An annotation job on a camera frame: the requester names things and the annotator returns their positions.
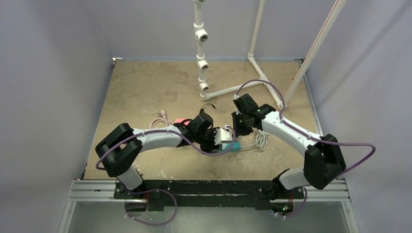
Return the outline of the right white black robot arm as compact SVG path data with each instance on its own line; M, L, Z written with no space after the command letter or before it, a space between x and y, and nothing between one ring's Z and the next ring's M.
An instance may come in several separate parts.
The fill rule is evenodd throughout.
M292 189L313 186L324 189L345 169L340 146L331 134L321 136L294 124L274 107L258 104L248 94L234 99L237 111L232 114L235 132L238 136L249 135L258 129L286 142L304 158L302 168L287 169L273 180L273 192L283 198Z

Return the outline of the pink square plug adapter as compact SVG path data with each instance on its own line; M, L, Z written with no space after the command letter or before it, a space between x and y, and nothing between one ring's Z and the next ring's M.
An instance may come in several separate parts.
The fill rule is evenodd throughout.
M192 121L192 119L190 119L190 118L179 118L179 119L175 120L174 126L182 125L182 124L187 126L191 121Z

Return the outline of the black power adapter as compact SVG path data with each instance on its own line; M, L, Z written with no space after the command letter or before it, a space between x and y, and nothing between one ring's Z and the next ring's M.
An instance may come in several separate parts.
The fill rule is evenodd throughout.
M208 108L208 107L212 107L214 110L216 110L216 106L214 104L206 103L206 104L202 105L199 113L203 113L205 111L205 109Z

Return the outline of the teal power strip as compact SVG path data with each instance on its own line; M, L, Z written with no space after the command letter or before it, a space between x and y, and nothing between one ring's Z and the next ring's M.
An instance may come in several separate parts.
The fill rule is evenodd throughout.
M235 141L232 146L230 146L231 143L222 143L221 144L221 149L218 151L218 153L222 152L239 152L241 150L241 144L239 141Z

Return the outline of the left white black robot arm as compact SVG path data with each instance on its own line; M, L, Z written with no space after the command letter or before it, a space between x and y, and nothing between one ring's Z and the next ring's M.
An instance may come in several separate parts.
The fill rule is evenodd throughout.
M200 112L194 119L183 119L156 129L134 129L122 123L95 147L99 157L97 169L105 170L126 187L126 193L134 199L143 196L145 185L142 176L132 164L138 154L159 148L178 148L198 144L207 155L220 155L224 143L232 142L228 127L214 127L210 115Z

